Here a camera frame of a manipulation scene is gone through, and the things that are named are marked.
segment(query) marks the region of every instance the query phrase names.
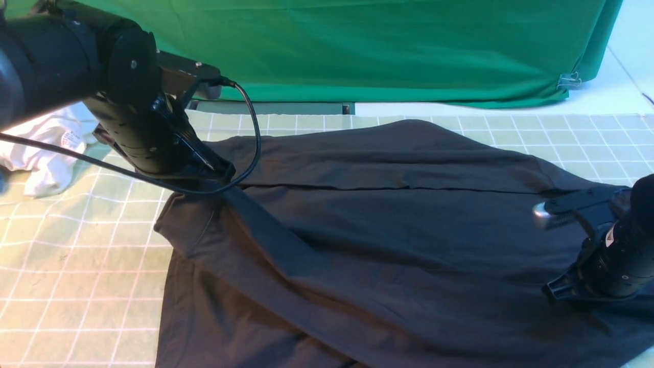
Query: green screen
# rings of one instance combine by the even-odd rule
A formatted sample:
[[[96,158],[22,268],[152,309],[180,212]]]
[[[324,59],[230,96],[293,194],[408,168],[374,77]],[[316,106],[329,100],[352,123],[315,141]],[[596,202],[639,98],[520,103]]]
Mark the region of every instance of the green screen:
[[[564,100],[595,78],[622,0],[82,0],[162,50],[219,67],[254,101]],[[9,14],[34,3],[9,0]],[[238,99],[225,90],[223,98]]]

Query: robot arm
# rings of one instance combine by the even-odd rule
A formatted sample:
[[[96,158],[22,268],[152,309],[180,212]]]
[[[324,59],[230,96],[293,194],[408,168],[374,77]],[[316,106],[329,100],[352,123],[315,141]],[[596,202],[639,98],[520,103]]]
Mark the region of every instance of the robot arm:
[[[215,67],[160,52],[153,34],[131,20],[72,0],[41,4],[43,11],[32,16],[0,17],[0,128],[83,101],[100,122],[96,136],[139,179],[184,186],[176,191],[193,191],[207,179],[227,185],[233,165],[201,142],[184,108],[198,89],[215,99],[222,86],[230,86],[244,95],[255,122],[258,149],[251,172],[260,133],[238,84]]]
[[[6,7],[7,0],[0,1]],[[100,121],[96,136],[137,174],[56,146],[6,134],[0,139],[71,155],[182,194],[218,194],[252,172],[261,135],[238,84],[214,67],[158,52],[153,35],[131,20],[72,0],[40,4],[43,14],[11,21],[0,11],[0,129],[83,101]],[[233,165],[198,139],[184,112],[199,88],[215,99],[221,86],[242,93],[256,134],[252,164],[231,181]],[[207,182],[219,188],[206,188]],[[633,189],[598,187],[534,208],[543,230],[579,221],[589,235],[576,262],[543,287],[550,301],[629,299],[654,280],[652,193],[654,175]]]
[[[534,207],[536,226],[577,221],[588,234],[577,260],[543,292],[558,300],[631,299],[654,280],[654,174],[628,187],[597,187]]]

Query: table surface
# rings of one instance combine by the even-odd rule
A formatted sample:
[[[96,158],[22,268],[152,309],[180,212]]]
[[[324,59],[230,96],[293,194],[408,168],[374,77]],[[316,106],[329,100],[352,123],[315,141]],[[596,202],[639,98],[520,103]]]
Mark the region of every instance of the table surface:
[[[208,141],[254,134],[248,116],[188,114]],[[404,118],[259,116],[270,136]],[[654,172],[654,116],[416,118],[593,181],[632,185]],[[88,154],[129,168],[102,145]],[[63,194],[31,199],[27,174],[13,174],[0,196],[0,366],[152,367],[171,254],[152,226],[170,192],[82,162],[75,175]],[[654,367],[654,349],[629,366]]]

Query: black shirt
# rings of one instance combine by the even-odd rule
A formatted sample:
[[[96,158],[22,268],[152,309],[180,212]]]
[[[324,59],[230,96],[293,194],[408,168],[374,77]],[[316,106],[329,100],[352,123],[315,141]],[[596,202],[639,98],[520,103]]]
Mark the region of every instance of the black shirt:
[[[156,224],[157,367],[617,368],[654,344],[654,289],[592,312],[540,290],[586,235],[532,207],[594,186],[419,120],[265,138],[240,189],[174,194]]]

